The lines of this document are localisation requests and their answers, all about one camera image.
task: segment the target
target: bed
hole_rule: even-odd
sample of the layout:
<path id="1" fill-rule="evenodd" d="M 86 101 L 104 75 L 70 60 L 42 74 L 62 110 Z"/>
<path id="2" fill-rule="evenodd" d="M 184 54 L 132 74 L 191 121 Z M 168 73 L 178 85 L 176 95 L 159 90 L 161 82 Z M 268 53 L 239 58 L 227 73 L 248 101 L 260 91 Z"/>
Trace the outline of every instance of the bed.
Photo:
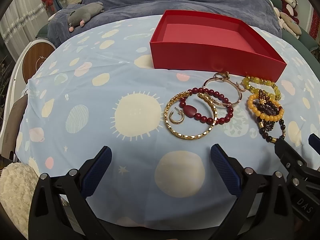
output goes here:
<path id="1" fill-rule="evenodd" d="M 70 33 L 67 24 L 69 14 L 97 1 L 103 3 L 105 12 Z M 58 47 L 70 37 L 94 27 L 128 18 L 160 15 L 167 9 L 223 14 L 281 37 L 281 29 L 269 0 L 82 0 L 81 4 L 69 5 L 55 15 L 48 25 L 48 38 Z"/>
<path id="2" fill-rule="evenodd" d="M 38 175 L 58 176 L 79 168 L 107 145 L 112 163 L 94 195 L 87 198 L 98 218 L 163 230 L 217 226 L 235 198 L 209 161 L 213 144 L 219 143 L 229 156 L 259 173 L 286 171 L 246 108 L 249 92 L 234 108 L 234 118 L 204 138 L 185 141 L 166 129 L 163 110 L 170 98 L 201 87 L 213 73 L 153 69 L 149 41 L 160 17 L 102 25 L 59 46 L 26 87 L 28 106 L 16 155 Z M 308 137 L 319 130 L 319 80 L 290 44 L 253 28 L 287 63 L 277 82 L 286 141 L 317 169 L 320 158 Z M 240 82 L 242 77 L 231 80 Z M 230 101 L 237 98 L 224 83 L 210 88 L 223 91 Z M 190 102 L 210 114 L 199 100 Z M 218 112 L 218 117 L 225 115 L 225 109 Z M 179 129 L 193 134 L 202 131 L 203 124 L 186 120 Z M 276 126 L 272 133 L 277 136 L 280 129 Z"/>

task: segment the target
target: jewelry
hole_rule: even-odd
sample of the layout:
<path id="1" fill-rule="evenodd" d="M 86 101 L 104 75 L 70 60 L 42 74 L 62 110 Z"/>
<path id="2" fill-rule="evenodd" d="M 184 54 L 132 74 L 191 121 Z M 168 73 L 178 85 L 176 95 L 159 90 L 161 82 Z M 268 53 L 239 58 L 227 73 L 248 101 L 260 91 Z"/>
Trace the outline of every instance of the jewelry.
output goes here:
<path id="1" fill-rule="evenodd" d="M 253 101 L 257 98 L 259 99 L 259 103 Z M 284 114 L 282 106 L 274 99 L 270 99 L 270 96 L 267 96 L 267 93 L 261 89 L 259 90 L 259 96 L 257 94 L 249 96 L 247 104 L 257 117 L 267 122 L 276 122 Z"/>
<path id="2" fill-rule="evenodd" d="M 179 110 L 179 109 L 176 108 L 176 107 L 175 107 L 174 109 L 176 109 L 176 110 L 178 111 L 178 114 L 182 115 L 182 118 L 181 118 L 180 121 L 175 121 L 175 120 L 173 120 L 173 119 L 172 119 L 173 111 L 171 111 L 171 113 L 169 114 L 170 122 L 172 122 L 172 123 L 174 123 L 174 124 L 180 124 L 180 123 L 182 123 L 183 120 L 184 120 L 184 112 L 182 112 L 182 110 Z"/>
<path id="3" fill-rule="evenodd" d="M 280 90 L 274 82 L 271 82 L 270 80 L 260 79 L 257 77 L 246 76 L 245 78 L 243 78 L 241 85 L 243 85 L 247 90 L 249 90 L 253 94 L 258 94 L 259 89 L 250 85 L 249 82 L 272 87 L 275 92 L 274 94 L 266 92 L 268 96 L 270 96 L 270 99 L 274 99 L 276 101 L 281 99 Z"/>
<path id="4" fill-rule="evenodd" d="M 216 101 L 215 99 L 212 99 L 213 102 L 218 105 L 218 106 L 235 106 L 236 104 L 240 103 L 241 99 L 242 99 L 242 93 L 241 90 L 239 88 L 239 84 L 234 84 L 233 82 L 231 82 L 229 80 L 230 76 L 229 76 L 229 72 L 225 72 L 225 73 L 215 73 L 214 77 L 209 78 L 204 84 L 203 84 L 203 91 L 205 93 L 208 93 L 210 96 L 214 96 L 215 98 L 218 98 L 219 100 L 222 101 L 222 103 Z M 238 92 L 239 94 L 239 99 L 238 101 L 234 102 L 234 103 L 230 103 L 228 98 L 225 98 L 223 94 L 220 94 L 218 91 L 213 91 L 212 89 L 208 90 L 205 86 L 209 83 L 209 82 L 213 82 L 213 81 L 223 81 L 226 82 L 230 85 L 232 85 Z"/>
<path id="5" fill-rule="evenodd" d="M 192 90 L 189 89 L 188 90 L 190 92 L 190 94 L 196 94 L 196 93 L 207 93 L 210 95 L 210 90 L 208 90 L 207 88 L 206 89 L 203 89 L 203 88 L 193 88 Z M 225 118 L 221 117 L 221 118 L 218 118 L 217 119 L 217 122 L 216 124 L 224 124 L 225 122 L 230 122 L 230 119 L 233 117 L 233 108 L 231 106 L 228 100 L 228 98 L 225 98 L 223 96 L 223 94 L 220 94 L 219 92 L 214 92 L 214 93 L 217 93 L 219 96 L 218 98 L 222 98 L 221 100 L 223 100 L 224 102 L 227 103 L 227 115 L 225 116 Z M 186 105 L 186 99 L 188 98 L 188 96 L 186 97 L 183 97 L 183 98 L 180 98 L 180 104 L 179 106 L 183 109 L 183 112 L 186 114 L 187 117 L 190 117 L 190 118 L 193 118 L 196 119 L 197 121 L 200 120 L 201 123 L 207 123 L 208 125 L 211 125 L 213 123 L 213 119 L 211 117 L 207 118 L 206 116 L 202 116 L 200 113 L 197 112 L 197 109 L 193 106 L 189 106 L 189 105 Z"/>
<path id="6" fill-rule="evenodd" d="M 178 133 L 176 130 L 174 130 L 171 127 L 171 125 L 169 124 L 169 121 L 168 121 L 168 112 L 169 112 L 170 107 L 175 102 L 179 101 L 180 98 L 188 97 L 191 95 L 192 94 L 190 91 L 181 92 L 181 93 L 175 95 L 173 98 L 171 98 L 170 101 L 167 103 L 166 107 L 164 108 L 164 122 L 165 122 L 167 128 L 169 129 L 169 131 L 173 135 L 175 135 L 181 139 L 184 139 L 184 140 L 195 140 L 195 139 L 202 138 L 203 136 L 207 135 L 212 130 L 212 128 L 215 126 L 215 124 L 217 122 L 217 114 L 218 113 L 217 113 L 216 107 L 212 101 L 212 98 L 206 94 L 198 93 L 198 97 L 201 98 L 203 101 L 205 101 L 210 106 L 210 108 L 213 112 L 213 123 L 210 125 L 210 127 L 205 132 L 198 134 L 198 135 L 183 135 L 181 133 Z"/>
<path id="7" fill-rule="evenodd" d="M 280 124 L 280 128 L 282 131 L 282 135 L 279 138 L 284 139 L 285 137 L 285 125 L 284 125 L 284 120 L 280 119 L 279 120 L 279 124 Z M 264 127 L 264 123 L 261 121 L 259 122 L 259 133 L 262 135 L 263 139 L 265 139 L 267 142 L 272 142 L 272 143 L 276 143 L 277 142 L 277 138 L 274 138 L 272 136 L 270 136 L 267 132 L 266 132 L 266 128 Z"/>

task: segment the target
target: round wooden board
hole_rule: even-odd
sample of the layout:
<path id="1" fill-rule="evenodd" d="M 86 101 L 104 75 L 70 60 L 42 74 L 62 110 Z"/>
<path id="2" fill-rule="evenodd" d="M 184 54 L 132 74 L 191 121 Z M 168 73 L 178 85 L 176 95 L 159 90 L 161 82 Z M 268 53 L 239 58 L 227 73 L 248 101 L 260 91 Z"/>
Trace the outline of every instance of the round wooden board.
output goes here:
<path id="1" fill-rule="evenodd" d="M 46 42 L 36 43 L 28 50 L 22 63 L 22 75 L 26 84 L 52 52 L 54 47 Z"/>

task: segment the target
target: plush toy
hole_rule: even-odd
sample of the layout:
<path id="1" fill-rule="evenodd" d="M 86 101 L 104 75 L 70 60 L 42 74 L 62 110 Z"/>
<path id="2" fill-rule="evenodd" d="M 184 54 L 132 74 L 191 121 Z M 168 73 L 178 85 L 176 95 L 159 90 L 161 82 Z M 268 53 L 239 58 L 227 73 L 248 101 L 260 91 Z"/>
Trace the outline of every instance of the plush toy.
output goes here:
<path id="1" fill-rule="evenodd" d="M 289 15 L 292 20 L 299 24 L 299 20 L 296 18 L 298 16 L 297 11 L 295 10 L 298 0 L 281 0 L 282 1 L 282 11 Z"/>
<path id="2" fill-rule="evenodd" d="M 83 27 L 92 17 L 104 12 L 102 5 L 102 2 L 93 2 L 72 11 L 68 17 L 69 31 L 73 32 L 79 25 Z"/>
<path id="3" fill-rule="evenodd" d="M 289 33 L 291 33 L 295 38 L 299 38 L 301 35 L 301 29 L 299 25 L 297 25 L 294 20 L 292 20 L 287 14 L 280 12 L 277 7 L 273 6 L 273 3 L 270 1 L 271 6 L 273 7 L 275 14 L 278 18 L 279 25 L 281 29 L 285 29 Z"/>

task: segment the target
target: red box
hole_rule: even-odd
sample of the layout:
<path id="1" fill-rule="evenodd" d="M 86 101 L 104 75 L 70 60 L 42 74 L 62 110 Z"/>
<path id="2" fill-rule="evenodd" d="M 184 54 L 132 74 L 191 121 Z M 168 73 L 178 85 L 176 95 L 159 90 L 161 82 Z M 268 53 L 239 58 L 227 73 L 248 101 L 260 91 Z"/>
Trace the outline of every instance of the red box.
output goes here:
<path id="1" fill-rule="evenodd" d="M 287 65 L 243 21 L 207 12 L 165 11 L 150 48 L 154 68 L 229 71 L 276 82 Z"/>

